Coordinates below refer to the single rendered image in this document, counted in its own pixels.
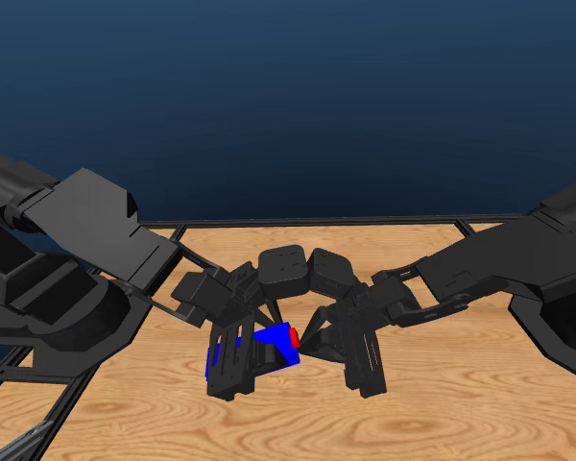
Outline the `blue hollow socket block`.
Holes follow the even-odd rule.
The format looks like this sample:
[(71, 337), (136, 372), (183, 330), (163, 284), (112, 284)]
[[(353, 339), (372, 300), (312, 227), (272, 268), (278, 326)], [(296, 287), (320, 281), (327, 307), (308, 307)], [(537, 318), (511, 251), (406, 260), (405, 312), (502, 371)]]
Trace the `blue hollow socket block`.
[(288, 359), (287, 367), (300, 363), (299, 349), (292, 347), (290, 338), (290, 324), (284, 322), (269, 328), (263, 328), (253, 333), (253, 340), (263, 344), (275, 344), (281, 353)]

